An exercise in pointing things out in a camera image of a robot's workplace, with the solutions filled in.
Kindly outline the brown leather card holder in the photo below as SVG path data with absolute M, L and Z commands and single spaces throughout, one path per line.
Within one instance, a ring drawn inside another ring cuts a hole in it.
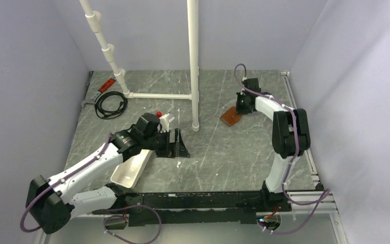
M 230 109 L 228 109 L 224 114 L 220 116 L 220 120 L 227 125 L 228 127 L 233 126 L 236 124 L 241 118 L 242 114 L 239 114 L 236 110 L 236 107 L 233 106 Z

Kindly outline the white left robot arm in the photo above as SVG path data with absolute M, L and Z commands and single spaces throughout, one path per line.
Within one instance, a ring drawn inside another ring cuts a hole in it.
M 30 182 L 20 229 L 42 229 L 51 234 L 90 211 L 105 208 L 114 214 L 122 212 L 126 200 L 113 186 L 133 189 L 153 154 L 158 158 L 190 158 L 179 129 L 174 142 L 169 132 L 145 135 L 129 129 L 110 134 L 100 148 L 71 168 Z

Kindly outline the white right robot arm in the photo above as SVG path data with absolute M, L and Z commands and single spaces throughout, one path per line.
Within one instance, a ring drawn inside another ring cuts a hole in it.
M 282 193 L 295 163 L 310 147 L 307 113 L 304 109 L 286 106 L 272 95 L 237 92 L 236 112 L 260 112 L 273 122 L 272 145 L 275 152 L 273 166 L 265 180 L 269 192 L 262 194 L 262 209 L 272 211 L 279 204 L 276 193 Z

